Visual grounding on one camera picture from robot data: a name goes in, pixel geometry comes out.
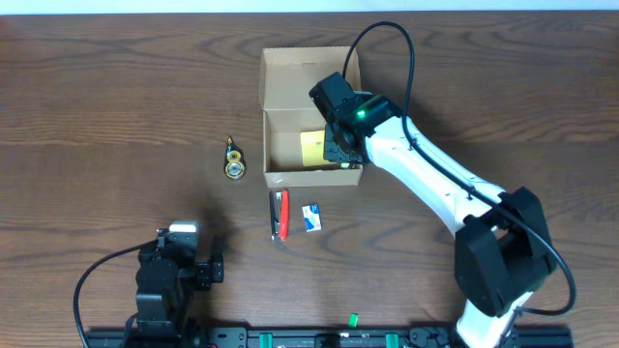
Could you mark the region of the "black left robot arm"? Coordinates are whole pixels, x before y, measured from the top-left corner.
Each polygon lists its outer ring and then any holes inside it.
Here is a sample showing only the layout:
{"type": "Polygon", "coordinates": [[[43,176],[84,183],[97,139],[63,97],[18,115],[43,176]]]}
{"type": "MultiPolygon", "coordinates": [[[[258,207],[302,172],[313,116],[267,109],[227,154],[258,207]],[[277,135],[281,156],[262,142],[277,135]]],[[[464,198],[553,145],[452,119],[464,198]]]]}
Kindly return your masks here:
{"type": "Polygon", "coordinates": [[[223,254],[218,246],[210,257],[197,261],[196,247],[157,243],[138,254],[140,268],[135,280],[138,335],[148,340],[181,342],[193,323],[188,311],[196,291],[209,291],[224,280],[223,254]]]}

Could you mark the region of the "cardboard box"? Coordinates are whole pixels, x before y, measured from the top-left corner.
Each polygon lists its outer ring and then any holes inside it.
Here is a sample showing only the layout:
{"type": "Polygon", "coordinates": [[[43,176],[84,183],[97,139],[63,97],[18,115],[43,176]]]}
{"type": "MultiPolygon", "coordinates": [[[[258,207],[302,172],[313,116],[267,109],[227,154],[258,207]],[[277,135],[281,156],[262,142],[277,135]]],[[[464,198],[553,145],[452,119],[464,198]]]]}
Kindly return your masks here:
{"type": "Polygon", "coordinates": [[[263,173],[269,188],[356,186],[363,167],[303,164],[301,134],[326,122],[310,100],[318,81],[339,72],[347,46],[280,47],[262,51],[259,99],[263,112],[263,173]]]}

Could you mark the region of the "blue white staples box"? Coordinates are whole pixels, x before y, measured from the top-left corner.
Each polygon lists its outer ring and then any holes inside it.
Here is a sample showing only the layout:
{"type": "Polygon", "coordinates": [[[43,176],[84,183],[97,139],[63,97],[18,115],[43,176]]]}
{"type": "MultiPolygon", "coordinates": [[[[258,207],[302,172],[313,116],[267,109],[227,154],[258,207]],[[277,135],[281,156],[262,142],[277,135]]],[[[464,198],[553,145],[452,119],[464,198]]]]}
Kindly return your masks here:
{"type": "Polygon", "coordinates": [[[322,229],[320,210],[317,203],[302,207],[304,224],[307,232],[320,231],[322,229]]]}

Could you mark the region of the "yellow sticky note pad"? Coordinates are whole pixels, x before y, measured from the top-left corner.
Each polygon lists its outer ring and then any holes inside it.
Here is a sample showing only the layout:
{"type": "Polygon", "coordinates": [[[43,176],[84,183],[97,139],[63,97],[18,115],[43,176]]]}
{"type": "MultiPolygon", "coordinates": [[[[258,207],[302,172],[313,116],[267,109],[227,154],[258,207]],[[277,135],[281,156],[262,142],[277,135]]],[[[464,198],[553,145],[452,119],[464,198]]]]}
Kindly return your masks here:
{"type": "Polygon", "coordinates": [[[325,131],[312,130],[300,133],[302,165],[304,167],[336,166],[332,161],[324,159],[325,131]]]}

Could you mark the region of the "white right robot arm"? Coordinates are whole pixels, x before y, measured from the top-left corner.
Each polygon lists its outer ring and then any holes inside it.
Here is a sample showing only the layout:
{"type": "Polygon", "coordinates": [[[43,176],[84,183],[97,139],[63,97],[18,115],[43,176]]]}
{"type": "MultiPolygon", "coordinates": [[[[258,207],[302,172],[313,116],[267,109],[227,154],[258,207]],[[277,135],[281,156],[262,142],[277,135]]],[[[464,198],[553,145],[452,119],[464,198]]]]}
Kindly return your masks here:
{"type": "Polygon", "coordinates": [[[539,198],[507,192],[474,175],[433,145],[400,107],[383,96],[345,90],[309,96],[326,121],[338,161],[367,163],[403,182],[455,239],[455,278],[466,298],[451,333],[427,341],[450,347],[519,346],[516,317],[563,266],[539,198]]]}

